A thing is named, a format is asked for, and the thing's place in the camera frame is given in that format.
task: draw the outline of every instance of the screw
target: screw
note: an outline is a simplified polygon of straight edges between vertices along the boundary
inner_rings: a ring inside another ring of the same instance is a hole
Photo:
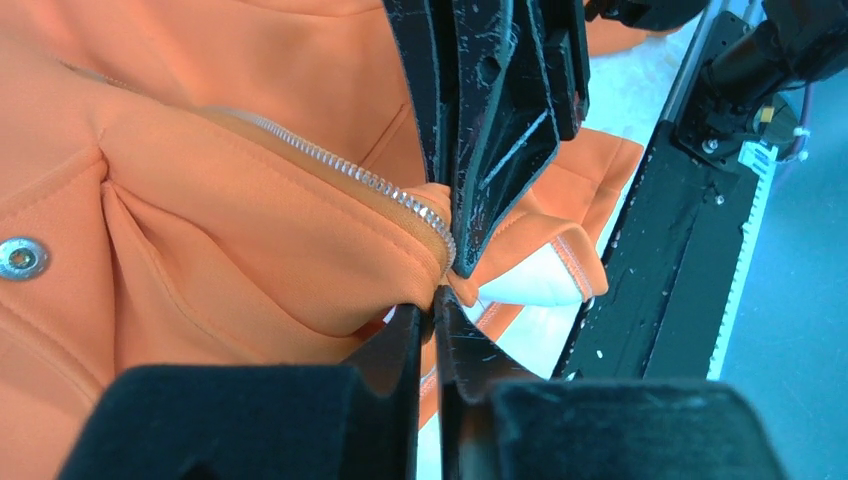
[[[32,250],[23,247],[12,252],[7,261],[9,262],[9,266],[14,269],[26,270],[27,268],[32,268],[38,259]]]
[[[718,140],[715,138],[704,140],[704,143],[701,144],[701,148],[703,148],[704,152],[708,154],[715,153],[715,151],[718,150]]]

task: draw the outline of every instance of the orange trim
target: orange trim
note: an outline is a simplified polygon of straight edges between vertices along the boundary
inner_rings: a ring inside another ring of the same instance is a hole
[[[477,323],[475,324],[477,325],[477,328],[483,331],[483,333],[486,333],[484,328],[486,327],[486,325],[491,323],[492,317],[494,317],[495,314],[498,313],[498,310],[500,310],[502,306],[502,303],[492,303],[491,305],[489,305],[489,307],[486,308],[486,311],[483,312],[483,316],[480,317],[480,320],[477,320]]]
[[[430,370],[430,373],[427,374],[427,378],[424,380],[424,383],[421,384],[420,395],[423,397],[427,395],[432,389],[433,386],[436,385],[436,366],[433,366],[433,369]]]
[[[586,275],[583,267],[580,266],[580,262],[577,260],[574,252],[568,244],[565,243],[565,240],[563,240],[561,236],[557,235],[557,237],[551,241],[551,246],[554,247],[554,250],[557,252],[560,260],[562,260],[563,265],[565,265],[565,268],[568,270],[568,273],[571,274],[571,278],[573,278],[575,283],[577,283],[577,288],[580,289],[580,293],[583,295],[583,301],[587,301],[594,297],[589,277]]]
[[[596,242],[590,241],[586,231],[582,228],[568,229],[561,232],[559,236],[562,238],[563,245],[568,247],[574,258],[579,259],[580,271],[583,272],[586,282],[591,286],[592,295],[599,296],[607,293],[607,290],[609,290],[607,274],[604,270],[604,264],[598,258]]]

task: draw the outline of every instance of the metal snap button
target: metal snap button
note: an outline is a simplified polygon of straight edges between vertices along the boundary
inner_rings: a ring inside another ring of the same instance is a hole
[[[47,250],[31,238],[14,237],[0,243],[0,277],[22,282],[47,269]]]

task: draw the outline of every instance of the orange jacket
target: orange jacket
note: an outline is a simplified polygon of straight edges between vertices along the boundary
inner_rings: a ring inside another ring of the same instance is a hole
[[[0,241],[47,253],[34,278],[0,275],[0,478],[54,475],[135,365],[338,362],[391,306],[428,308],[446,281],[470,304],[549,242],[585,296],[606,290],[594,240],[640,147],[588,130],[472,278],[443,275],[449,192],[424,184],[379,0],[0,6]],[[645,36],[605,25],[594,53]],[[273,120],[417,203],[209,106]],[[25,271],[10,246],[0,266]]]

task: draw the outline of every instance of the silver zipper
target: silver zipper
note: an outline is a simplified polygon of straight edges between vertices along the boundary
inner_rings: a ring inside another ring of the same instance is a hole
[[[453,235],[451,235],[450,225],[439,214],[422,204],[413,195],[402,191],[390,181],[319,147],[265,117],[227,107],[212,108],[256,125],[327,167],[358,181],[380,195],[394,200],[432,228],[439,234],[442,241],[444,241],[448,250],[448,262],[442,270],[442,275],[453,265],[453,261],[456,258],[456,242],[453,239]]]

